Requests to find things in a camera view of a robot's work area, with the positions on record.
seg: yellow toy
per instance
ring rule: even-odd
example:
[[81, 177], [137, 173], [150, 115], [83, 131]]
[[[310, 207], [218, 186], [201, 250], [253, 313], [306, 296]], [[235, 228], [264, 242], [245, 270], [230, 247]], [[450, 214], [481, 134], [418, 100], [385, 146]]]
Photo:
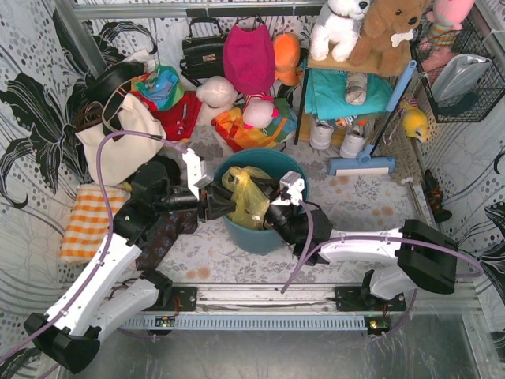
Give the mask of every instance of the yellow toy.
[[417, 107], [417, 101], [413, 97], [405, 96], [400, 102], [403, 129], [407, 137], [417, 138], [421, 142], [428, 140], [428, 118]]

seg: mop handle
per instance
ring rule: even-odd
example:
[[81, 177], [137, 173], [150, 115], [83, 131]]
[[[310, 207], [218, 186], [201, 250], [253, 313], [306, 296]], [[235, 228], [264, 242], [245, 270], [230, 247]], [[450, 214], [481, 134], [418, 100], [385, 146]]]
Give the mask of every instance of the mop handle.
[[395, 89], [393, 90], [393, 93], [391, 94], [391, 98], [389, 99], [389, 102], [387, 103], [386, 106], [386, 113], [382, 117], [382, 121], [380, 125], [375, 129], [375, 132], [372, 135], [372, 138], [370, 139], [370, 142], [368, 144], [369, 147], [372, 147], [371, 149], [368, 148], [370, 151], [370, 155], [373, 154], [373, 151], [376, 149], [377, 144], [379, 143], [380, 138], [386, 131], [387, 126], [389, 125], [389, 119], [391, 117], [392, 112], [395, 110], [396, 106], [398, 105], [400, 99], [403, 96], [403, 93], [407, 89], [407, 86], [409, 85], [410, 78], [413, 75], [414, 70], [416, 69], [417, 62], [414, 60], [411, 60], [405, 70], [403, 70], [402, 76], [398, 79], [398, 82], [396, 83]]

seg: plastic bucket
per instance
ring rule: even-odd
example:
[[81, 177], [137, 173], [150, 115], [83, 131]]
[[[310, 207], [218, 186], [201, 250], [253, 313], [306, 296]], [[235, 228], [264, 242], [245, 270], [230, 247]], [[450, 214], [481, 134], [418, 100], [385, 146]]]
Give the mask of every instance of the plastic bucket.
[[[305, 172], [296, 160], [283, 152], [269, 148], [250, 148], [237, 152], [218, 167], [214, 175], [215, 180], [221, 182], [221, 177], [233, 166], [258, 167], [272, 178], [279, 179], [287, 171], [299, 172], [305, 180], [304, 200], [309, 198], [309, 184]], [[280, 235], [276, 231], [254, 231], [231, 222], [228, 217], [223, 218], [226, 230], [230, 234], [233, 243], [249, 253], [265, 255], [284, 246]]]

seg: yellow plastic bag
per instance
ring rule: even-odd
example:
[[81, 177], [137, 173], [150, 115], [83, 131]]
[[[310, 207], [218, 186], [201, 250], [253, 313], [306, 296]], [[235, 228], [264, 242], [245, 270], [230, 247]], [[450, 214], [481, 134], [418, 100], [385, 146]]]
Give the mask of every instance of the yellow plastic bag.
[[237, 205], [235, 212], [228, 215], [231, 221], [248, 229], [262, 230], [263, 218], [270, 201], [252, 181], [253, 178], [271, 179], [260, 168], [230, 167], [223, 175], [223, 186], [233, 192], [231, 200]]

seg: red cloth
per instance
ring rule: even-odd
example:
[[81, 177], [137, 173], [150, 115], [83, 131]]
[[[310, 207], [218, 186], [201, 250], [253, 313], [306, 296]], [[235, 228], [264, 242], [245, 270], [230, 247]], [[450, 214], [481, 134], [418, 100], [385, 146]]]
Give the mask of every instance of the red cloth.
[[191, 137], [201, 107], [196, 92], [186, 92], [171, 109], [153, 111], [152, 116], [160, 120], [168, 141], [180, 141]]

